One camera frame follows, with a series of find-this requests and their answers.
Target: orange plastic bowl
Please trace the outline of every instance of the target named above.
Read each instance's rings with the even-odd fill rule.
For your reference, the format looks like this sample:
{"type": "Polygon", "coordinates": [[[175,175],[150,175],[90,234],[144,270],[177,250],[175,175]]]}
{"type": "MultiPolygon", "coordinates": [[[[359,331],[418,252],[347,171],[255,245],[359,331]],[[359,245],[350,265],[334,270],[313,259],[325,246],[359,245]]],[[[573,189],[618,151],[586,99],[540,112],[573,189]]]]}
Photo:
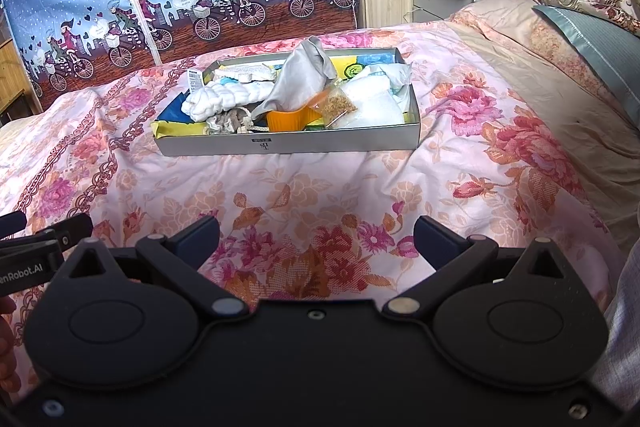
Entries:
{"type": "Polygon", "coordinates": [[[269,111],[267,125],[270,132],[302,131],[308,124],[321,117],[320,113],[306,106],[292,112],[269,111]]]}

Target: grey cloth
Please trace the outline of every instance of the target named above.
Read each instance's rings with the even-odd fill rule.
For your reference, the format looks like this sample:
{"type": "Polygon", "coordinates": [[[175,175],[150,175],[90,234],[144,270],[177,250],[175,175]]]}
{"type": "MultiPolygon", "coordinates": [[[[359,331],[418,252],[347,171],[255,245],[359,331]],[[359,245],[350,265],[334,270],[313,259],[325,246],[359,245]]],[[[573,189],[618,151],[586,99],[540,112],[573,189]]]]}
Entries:
{"type": "Polygon", "coordinates": [[[252,111],[251,118],[258,120],[269,111],[297,111],[337,77],[320,39],[309,37],[287,57],[271,94],[252,111]]]}
{"type": "Polygon", "coordinates": [[[622,409],[631,409],[640,400],[639,281],[640,239],[631,249],[616,296],[605,313],[609,343],[591,377],[594,385],[622,409]]]}

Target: pillow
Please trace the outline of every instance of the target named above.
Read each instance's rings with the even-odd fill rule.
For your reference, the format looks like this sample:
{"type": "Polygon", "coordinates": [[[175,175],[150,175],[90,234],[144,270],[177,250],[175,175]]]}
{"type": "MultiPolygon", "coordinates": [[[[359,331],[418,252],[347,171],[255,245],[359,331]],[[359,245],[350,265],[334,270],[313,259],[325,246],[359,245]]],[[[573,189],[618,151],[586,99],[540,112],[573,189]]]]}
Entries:
{"type": "Polygon", "coordinates": [[[522,53],[524,47],[626,120],[624,109],[607,86],[556,26],[532,10],[535,5],[534,0],[479,0],[454,13],[449,21],[474,29],[516,54],[522,53]]]}
{"type": "Polygon", "coordinates": [[[640,38],[609,21],[552,6],[534,6],[607,84],[640,129],[640,38]]]}

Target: open box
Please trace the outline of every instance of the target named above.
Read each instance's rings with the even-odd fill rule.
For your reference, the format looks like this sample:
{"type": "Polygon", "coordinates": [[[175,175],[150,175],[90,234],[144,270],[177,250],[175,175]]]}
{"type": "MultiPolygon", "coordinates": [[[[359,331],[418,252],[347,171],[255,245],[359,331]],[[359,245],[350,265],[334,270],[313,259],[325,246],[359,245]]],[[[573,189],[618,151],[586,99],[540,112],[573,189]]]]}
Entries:
{"type": "MultiPolygon", "coordinates": [[[[349,48],[326,50],[326,53],[329,57],[392,54],[396,63],[404,64],[402,55],[396,48],[349,48]]],[[[217,61],[212,68],[253,62],[281,62],[288,56],[289,52],[228,58],[217,61]]],[[[420,139],[420,112],[414,88],[410,86],[409,90],[409,111],[405,114],[406,123],[402,125],[298,132],[163,136],[155,138],[155,141],[165,156],[415,150],[420,139]]]]}

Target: floral pillow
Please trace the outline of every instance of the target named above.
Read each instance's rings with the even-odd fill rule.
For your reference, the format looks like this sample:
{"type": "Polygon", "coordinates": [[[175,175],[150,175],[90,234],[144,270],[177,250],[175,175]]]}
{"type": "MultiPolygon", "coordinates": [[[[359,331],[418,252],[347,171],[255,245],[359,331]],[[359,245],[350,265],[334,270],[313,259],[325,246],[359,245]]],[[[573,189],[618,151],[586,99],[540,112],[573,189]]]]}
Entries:
{"type": "Polygon", "coordinates": [[[533,9],[534,6],[534,0],[479,0],[448,20],[473,28],[491,42],[516,53],[526,48],[628,120],[625,110],[587,61],[553,24],[533,9]]]}

